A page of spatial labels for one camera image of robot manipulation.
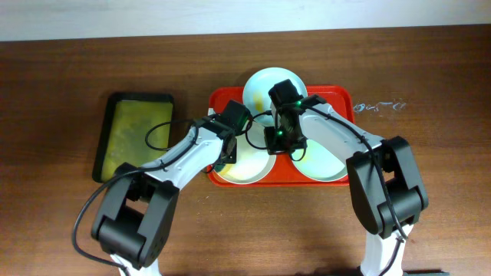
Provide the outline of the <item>light blue plate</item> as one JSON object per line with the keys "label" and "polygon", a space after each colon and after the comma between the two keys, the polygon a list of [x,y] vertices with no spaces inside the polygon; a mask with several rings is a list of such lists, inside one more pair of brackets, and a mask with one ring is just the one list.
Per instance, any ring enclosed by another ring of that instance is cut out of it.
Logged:
{"label": "light blue plate", "polygon": [[298,75],[285,68],[268,67],[254,73],[244,86],[242,102],[251,115],[255,116],[272,109],[269,91],[275,84],[285,80],[292,82],[298,94],[303,97],[308,96],[307,88]]}

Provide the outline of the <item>white plate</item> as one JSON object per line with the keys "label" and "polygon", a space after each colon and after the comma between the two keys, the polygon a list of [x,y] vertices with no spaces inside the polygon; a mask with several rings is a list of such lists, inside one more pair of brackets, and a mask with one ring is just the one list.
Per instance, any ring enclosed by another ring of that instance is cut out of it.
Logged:
{"label": "white plate", "polygon": [[269,155],[266,149],[256,149],[265,146],[264,126],[253,123],[251,129],[241,136],[237,136],[236,162],[225,164],[216,172],[223,182],[237,185],[248,185],[265,178],[275,165],[276,156]]}

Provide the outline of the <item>green and yellow sponge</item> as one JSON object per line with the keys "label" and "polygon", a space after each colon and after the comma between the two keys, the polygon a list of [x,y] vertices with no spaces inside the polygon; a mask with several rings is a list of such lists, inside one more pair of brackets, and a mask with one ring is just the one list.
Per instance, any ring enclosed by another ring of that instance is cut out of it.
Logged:
{"label": "green and yellow sponge", "polygon": [[225,167],[224,164],[219,164],[219,165],[216,165],[215,166],[215,169],[214,170],[219,173],[219,172],[221,172],[224,169],[224,167]]}

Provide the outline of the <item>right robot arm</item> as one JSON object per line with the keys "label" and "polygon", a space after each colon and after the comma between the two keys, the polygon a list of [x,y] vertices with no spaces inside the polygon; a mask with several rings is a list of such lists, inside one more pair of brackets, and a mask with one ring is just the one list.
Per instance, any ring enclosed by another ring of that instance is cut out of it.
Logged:
{"label": "right robot arm", "polygon": [[313,94],[302,96],[290,80],[274,84],[273,126],[265,128],[270,155],[306,151],[309,140],[344,162],[351,203],[367,232],[361,275],[402,275],[408,235],[429,205],[409,143],[362,130]]}

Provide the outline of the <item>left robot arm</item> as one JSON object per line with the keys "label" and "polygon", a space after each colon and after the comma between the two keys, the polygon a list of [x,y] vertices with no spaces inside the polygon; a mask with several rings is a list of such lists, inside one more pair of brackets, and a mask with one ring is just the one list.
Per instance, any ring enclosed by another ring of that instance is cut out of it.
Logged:
{"label": "left robot arm", "polygon": [[195,120],[160,158],[140,167],[124,163],[103,184],[91,236],[103,251],[126,260],[118,265],[121,274],[155,262],[169,237],[180,191],[206,167],[236,161],[236,137],[249,117],[245,105],[230,100],[222,113]]}

